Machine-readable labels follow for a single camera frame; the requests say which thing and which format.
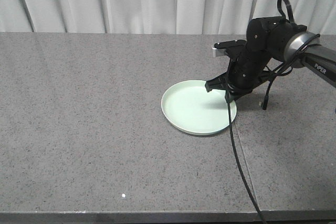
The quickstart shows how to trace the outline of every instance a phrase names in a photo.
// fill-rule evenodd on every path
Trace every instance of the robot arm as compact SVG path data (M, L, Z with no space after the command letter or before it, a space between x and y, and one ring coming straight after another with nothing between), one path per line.
M289 19L281 9L282 1ZM319 34L294 22L288 0L278 0L278 10L282 16L252 19L246 41L233 40L213 46L214 55L227 55L230 63L227 72L206 82L208 92L228 88L230 99L237 100L264 82L272 83L277 76L289 74L288 68L304 66L336 87L336 51L321 46ZM274 70L264 70L271 58L282 64Z

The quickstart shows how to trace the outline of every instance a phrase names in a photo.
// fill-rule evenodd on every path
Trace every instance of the white plate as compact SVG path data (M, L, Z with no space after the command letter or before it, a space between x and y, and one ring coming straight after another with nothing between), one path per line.
M193 135L211 135L229 125L224 90L206 92L205 81L183 81L171 86L163 94L163 114L179 130ZM230 103L231 118L237 107Z

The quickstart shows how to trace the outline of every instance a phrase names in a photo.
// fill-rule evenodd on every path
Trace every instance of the white curtain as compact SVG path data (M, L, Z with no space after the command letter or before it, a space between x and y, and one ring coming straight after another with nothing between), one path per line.
M0 31L245 34L277 0L0 0ZM336 0L290 0L298 24L336 34Z

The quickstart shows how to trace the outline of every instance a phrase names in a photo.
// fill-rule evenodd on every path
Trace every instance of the speckled countertop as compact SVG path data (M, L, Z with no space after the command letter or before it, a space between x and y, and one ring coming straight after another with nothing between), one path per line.
M223 73L211 46L237 38L0 33L0 222L256 220L228 130L182 133L160 106L171 85ZM237 101L234 127L260 208L336 219L336 89L295 69L263 111L265 89Z

